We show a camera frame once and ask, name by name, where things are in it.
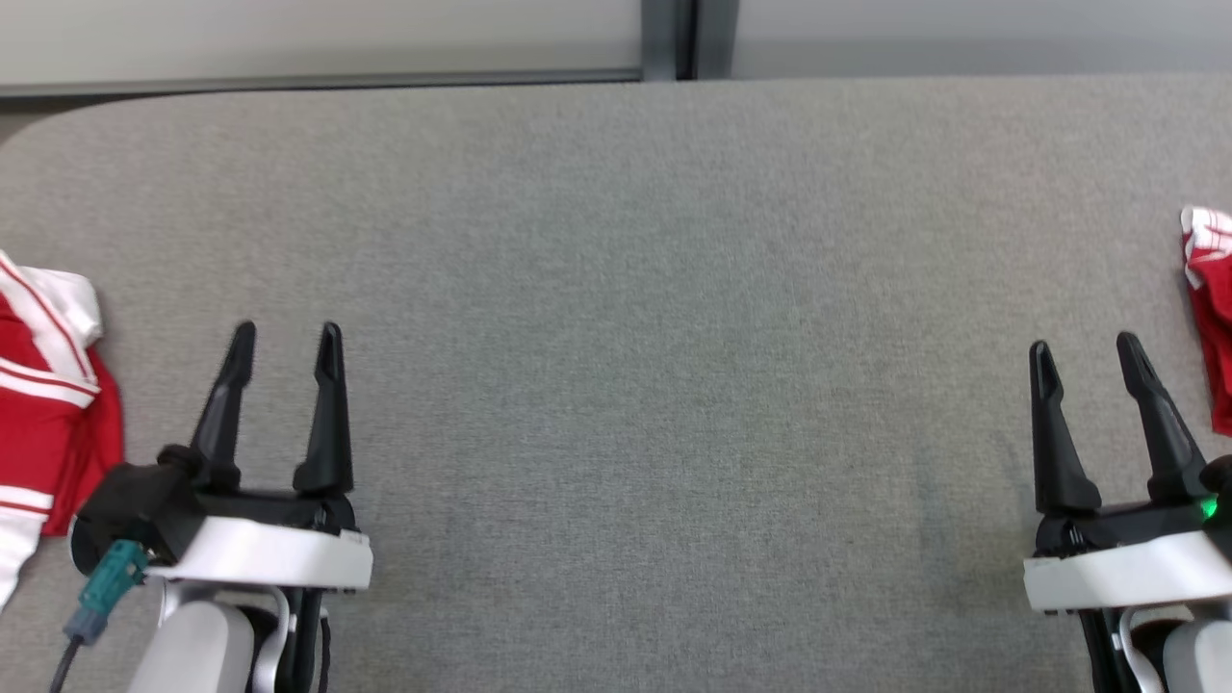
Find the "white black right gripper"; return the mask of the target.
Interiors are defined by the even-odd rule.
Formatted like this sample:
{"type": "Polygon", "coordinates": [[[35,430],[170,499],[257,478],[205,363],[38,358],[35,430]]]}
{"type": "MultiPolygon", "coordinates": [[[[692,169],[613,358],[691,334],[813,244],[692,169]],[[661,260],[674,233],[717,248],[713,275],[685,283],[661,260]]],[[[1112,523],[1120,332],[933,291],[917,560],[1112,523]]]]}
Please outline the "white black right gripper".
{"type": "Polygon", "coordinates": [[[1035,504],[1047,517],[1039,524],[1034,555],[1023,562],[1031,609],[1087,612],[1228,601],[1230,503],[1206,499],[1200,478],[1206,460],[1140,337],[1121,332],[1116,349],[1126,391],[1140,408],[1151,461],[1147,492],[1156,503],[1101,508],[1103,497],[1084,474],[1066,424],[1060,369],[1048,343],[1034,342],[1029,361],[1035,504]]]}

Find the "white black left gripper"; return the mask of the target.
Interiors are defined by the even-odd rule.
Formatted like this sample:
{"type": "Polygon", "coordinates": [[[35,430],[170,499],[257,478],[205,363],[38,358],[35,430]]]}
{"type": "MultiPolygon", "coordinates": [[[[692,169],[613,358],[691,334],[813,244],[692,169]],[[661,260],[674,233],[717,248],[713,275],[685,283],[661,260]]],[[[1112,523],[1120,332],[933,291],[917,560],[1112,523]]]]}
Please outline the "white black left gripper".
{"type": "MultiPolygon", "coordinates": [[[[200,488],[241,487],[235,448],[255,344],[255,324],[241,321],[190,443],[200,456],[193,482],[200,488]]],[[[314,379],[318,393],[306,457],[292,478],[296,493],[196,493],[165,527],[145,524],[154,575],[238,586],[370,588],[373,549],[345,496],[354,490],[355,476],[342,328],[334,321],[322,326],[314,379]]]]}

